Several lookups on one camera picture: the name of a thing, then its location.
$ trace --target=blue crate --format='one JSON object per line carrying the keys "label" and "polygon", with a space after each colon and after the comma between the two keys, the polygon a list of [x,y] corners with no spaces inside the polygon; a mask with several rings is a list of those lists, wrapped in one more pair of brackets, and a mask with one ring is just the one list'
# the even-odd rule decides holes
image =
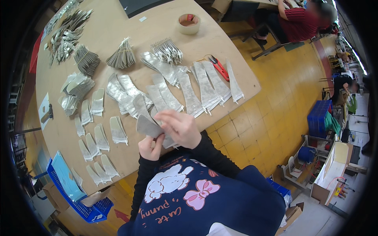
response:
{"label": "blue crate", "polygon": [[282,187],[281,185],[277,184],[269,178],[266,178],[266,180],[270,183],[270,185],[273,186],[273,188],[275,188],[281,194],[282,197],[285,197],[286,195],[291,195],[291,191],[289,189]]}
{"label": "blue crate", "polygon": [[66,199],[66,201],[72,206],[72,208],[74,208],[75,211],[88,223],[96,223],[106,220],[110,209],[112,208],[112,206],[114,206],[113,202],[106,197],[105,199],[95,203],[92,207],[87,207],[80,202],[80,200],[86,198],[87,196],[76,202],[73,202],[60,184],[59,178],[56,175],[56,172],[51,164],[52,162],[53,160],[50,158],[46,168],[47,173],[51,177],[55,186],[58,188],[59,192],[63,195],[64,199]]}
{"label": "blue crate", "polygon": [[317,101],[310,114],[307,116],[308,132],[311,136],[326,138],[328,130],[325,129],[325,116],[332,111],[332,101]]}

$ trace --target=packing tape roll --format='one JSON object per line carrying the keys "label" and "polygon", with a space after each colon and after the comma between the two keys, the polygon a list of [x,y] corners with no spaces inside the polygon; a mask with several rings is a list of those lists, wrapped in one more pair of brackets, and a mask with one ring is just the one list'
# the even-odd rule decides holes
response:
{"label": "packing tape roll", "polygon": [[200,29],[201,19],[193,14],[184,14],[177,20],[178,31],[182,34],[195,34]]}

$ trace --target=red striped shirt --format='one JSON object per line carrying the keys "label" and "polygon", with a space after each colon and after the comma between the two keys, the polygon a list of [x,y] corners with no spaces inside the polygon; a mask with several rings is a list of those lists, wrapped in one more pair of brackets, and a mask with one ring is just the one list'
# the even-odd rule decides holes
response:
{"label": "red striped shirt", "polygon": [[288,20],[278,15],[278,21],[285,32],[289,42],[305,41],[314,37],[319,27],[319,20],[303,8],[286,9]]}

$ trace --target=pink bow graphic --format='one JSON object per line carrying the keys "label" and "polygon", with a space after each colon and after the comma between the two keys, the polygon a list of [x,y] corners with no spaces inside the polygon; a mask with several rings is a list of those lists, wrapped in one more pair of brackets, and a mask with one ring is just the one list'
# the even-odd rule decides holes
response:
{"label": "pink bow graphic", "polygon": [[205,205],[205,198],[210,193],[215,193],[220,189],[219,184],[213,184],[211,180],[201,179],[195,183],[195,190],[189,190],[186,192],[184,196],[184,200],[186,200],[186,204],[192,207],[194,210],[198,211],[202,209]]}

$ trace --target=bunny graphic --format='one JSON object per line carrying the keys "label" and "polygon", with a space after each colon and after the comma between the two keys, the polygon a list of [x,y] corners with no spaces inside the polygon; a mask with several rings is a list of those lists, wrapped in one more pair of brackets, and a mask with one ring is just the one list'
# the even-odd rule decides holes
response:
{"label": "bunny graphic", "polygon": [[165,172],[157,173],[147,185],[144,201],[150,203],[153,199],[159,199],[163,193],[171,193],[176,189],[185,188],[190,181],[186,175],[192,172],[194,168],[186,167],[179,173],[182,167],[181,164],[177,164]]}

